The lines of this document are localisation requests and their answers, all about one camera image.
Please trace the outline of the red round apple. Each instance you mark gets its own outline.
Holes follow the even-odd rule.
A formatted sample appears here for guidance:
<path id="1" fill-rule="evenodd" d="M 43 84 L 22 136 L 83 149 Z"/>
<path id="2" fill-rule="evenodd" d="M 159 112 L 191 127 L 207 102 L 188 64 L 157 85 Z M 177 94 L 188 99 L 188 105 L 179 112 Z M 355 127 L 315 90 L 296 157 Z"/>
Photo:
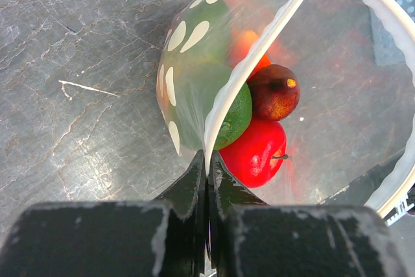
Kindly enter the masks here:
<path id="1" fill-rule="evenodd" d="M 246 187 L 265 185 L 286 158 L 286 135 L 277 121 L 253 118 L 245 132 L 219 150 L 228 170 Z"/>

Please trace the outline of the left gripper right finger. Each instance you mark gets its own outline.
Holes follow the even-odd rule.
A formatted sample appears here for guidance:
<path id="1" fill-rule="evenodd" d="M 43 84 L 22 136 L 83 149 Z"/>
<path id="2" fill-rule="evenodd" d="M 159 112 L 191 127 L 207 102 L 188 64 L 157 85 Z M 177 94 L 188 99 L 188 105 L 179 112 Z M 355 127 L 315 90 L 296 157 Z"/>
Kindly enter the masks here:
<path id="1" fill-rule="evenodd" d="M 407 276 L 389 229 L 364 206 L 271 206 L 219 152 L 208 175 L 209 256 L 219 276 Z"/>

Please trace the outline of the clear polka dot zip bag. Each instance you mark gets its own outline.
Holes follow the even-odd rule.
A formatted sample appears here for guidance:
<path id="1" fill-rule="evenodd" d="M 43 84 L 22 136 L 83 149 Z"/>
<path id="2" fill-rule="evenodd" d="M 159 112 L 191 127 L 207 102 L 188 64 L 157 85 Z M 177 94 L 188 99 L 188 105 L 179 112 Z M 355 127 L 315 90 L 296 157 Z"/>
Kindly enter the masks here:
<path id="1" fill-rule="evenodd" d="M 198 151 L 211 159 L 260 119 L 248 77 L 266 53 L 271 64 L 296 75 L 300 100 L 278 121 L 287 140 L 281 167 L 265 185 L 249 189 L 273 205 L 367 206 L 388 224 L 412 209 L 414 19 L 394 0 L 223 1 L 231 32 L 253 30 L 259 38 L 216 94 Z M 375 63 L 371 10 L 404 64 Z M 198 151 L 176 153 L 189 163 Z"/>

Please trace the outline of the bright red fruit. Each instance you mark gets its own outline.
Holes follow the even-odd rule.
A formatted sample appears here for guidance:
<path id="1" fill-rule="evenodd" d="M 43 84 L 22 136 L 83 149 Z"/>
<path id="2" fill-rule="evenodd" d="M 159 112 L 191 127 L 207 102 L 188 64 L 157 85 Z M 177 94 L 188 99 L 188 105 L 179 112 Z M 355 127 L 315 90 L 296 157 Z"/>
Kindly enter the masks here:
<path id="1" fill-rule="evenodd" d="M 256 32 L 253 30 L 237 30 L 233 29 L 231 33 L 231 38 L 233 43 L 231 44 L 230 49 L 228 50 L 228 65 L 234 68 L 242 59 L 244 59 L 251 46 L 259 38 Z M 259 70 L 263 69 L 266 66 L 271 64 L 270 58 L 265 53 L 260 61 L 254 67 L 254 70 L 248 78 L 254 76 Z"/>

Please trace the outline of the dark red pointed fruit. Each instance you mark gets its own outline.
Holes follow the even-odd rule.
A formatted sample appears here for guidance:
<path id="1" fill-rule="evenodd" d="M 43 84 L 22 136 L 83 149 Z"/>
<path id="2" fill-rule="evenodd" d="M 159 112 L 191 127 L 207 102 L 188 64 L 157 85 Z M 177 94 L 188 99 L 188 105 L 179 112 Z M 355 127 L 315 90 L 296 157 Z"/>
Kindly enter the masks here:
<path id="1" fill-rule="evenodd" d="M 253 115 L 260 119 L 280 121 L 288 117 L 300 100 L 300 85 L 288 68 L 270 64 L 248 79 Z"/>

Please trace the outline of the green round fruit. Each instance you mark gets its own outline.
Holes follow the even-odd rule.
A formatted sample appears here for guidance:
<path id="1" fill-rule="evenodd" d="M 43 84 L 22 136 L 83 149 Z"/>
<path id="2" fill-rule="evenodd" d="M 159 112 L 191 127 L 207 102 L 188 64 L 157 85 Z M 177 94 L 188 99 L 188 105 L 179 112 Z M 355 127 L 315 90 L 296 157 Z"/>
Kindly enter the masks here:
<path id="1" fill-rule="evenodd" d="M 230 9 L 198 0 L 172 21 L 158 70 L 158 99 L 179 155 L 203 146 L 205 120 L 230 78 Z"/>

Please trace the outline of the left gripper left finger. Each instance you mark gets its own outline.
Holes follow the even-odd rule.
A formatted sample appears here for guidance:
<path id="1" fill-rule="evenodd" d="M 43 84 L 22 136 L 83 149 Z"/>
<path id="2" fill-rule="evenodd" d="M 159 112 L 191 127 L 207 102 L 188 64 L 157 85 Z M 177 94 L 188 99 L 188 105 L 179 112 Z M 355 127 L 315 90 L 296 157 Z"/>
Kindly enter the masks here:
<path id="1" fill-rule="evenodd" d="M 204 271 L 205 170 L 187 170 L 150 201 L 43 202 L 17 219 L 2 276 L 199 276 Z"/>

